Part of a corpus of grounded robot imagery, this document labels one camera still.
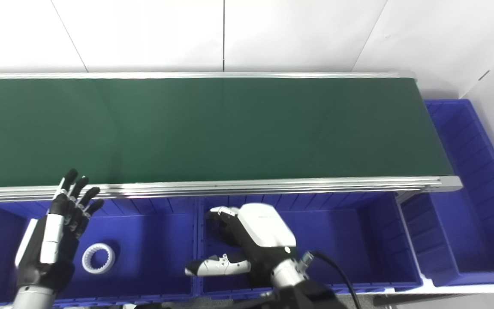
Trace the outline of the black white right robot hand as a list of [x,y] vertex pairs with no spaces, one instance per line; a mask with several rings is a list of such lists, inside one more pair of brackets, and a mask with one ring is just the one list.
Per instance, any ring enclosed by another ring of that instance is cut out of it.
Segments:
[[187,276],[246,274],[255,286],[282,289],[308,279],[298,258],[294,233],[277,210],[265,203],[217,206],[205,215],[221,239],[239,251],[188,262]]

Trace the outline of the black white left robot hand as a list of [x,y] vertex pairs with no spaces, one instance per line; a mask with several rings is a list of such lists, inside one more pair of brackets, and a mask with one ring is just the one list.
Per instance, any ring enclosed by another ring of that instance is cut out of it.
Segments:
[[35,223],[20,258],[16,277],[19,290],[37,286],[57,294],[71,281],[80,237],[93,213],[104,205],[104,200],[94,199],[100,193],[99,187],[80,195],[88,183],[89,178],[78,177],[74,168],[61,179],[47,213]]

